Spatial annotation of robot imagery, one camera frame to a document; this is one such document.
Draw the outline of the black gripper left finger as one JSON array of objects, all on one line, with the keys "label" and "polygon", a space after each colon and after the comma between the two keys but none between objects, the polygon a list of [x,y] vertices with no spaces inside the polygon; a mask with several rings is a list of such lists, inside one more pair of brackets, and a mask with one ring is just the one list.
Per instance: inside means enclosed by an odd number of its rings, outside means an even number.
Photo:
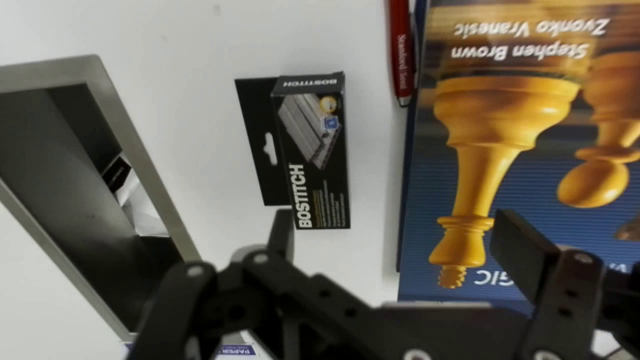
[{"label": "black gripper left finger", "polygon": [[278,210],[267,242],[215,271],[173,267],[146,312],[125,360],[211,360],[222,339],[246,331],[275,360],[373,360],[358,335],[365,305],[291,265],[293,220]]}]

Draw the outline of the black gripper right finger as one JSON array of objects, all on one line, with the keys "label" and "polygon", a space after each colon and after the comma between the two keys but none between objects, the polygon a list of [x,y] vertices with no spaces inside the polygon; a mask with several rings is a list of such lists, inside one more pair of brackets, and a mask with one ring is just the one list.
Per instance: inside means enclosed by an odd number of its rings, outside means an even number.
[{"label": "black gripper right finger", "polygon": [[497,210],[489,253],[531,305],[520,360],[640,358],[640,269],[557,248],[524,216]]}]

